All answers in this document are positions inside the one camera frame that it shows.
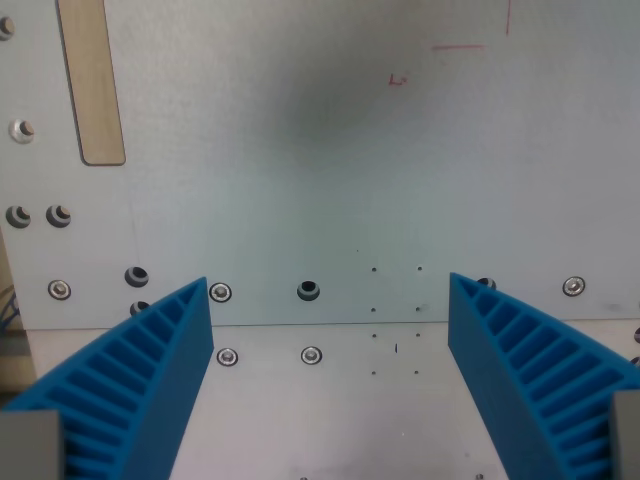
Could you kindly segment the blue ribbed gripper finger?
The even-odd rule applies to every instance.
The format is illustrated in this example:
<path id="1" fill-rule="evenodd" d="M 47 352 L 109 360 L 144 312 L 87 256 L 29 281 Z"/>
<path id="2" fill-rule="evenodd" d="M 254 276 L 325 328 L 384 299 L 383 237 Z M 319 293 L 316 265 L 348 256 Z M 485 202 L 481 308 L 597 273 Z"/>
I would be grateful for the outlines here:
<path id="1" fill-rule="evenodd" d="M 213 350 L 199 278 L 87 344 L 5 409 L 60 415 L 68 479 L 167 479 Z"/>
<path id="2" fill-rule="evenodd" d="M 612 399 L 639 387 L 629 360 L 456 273 L 448 347 L 508 478 L 613 478 Z"/>

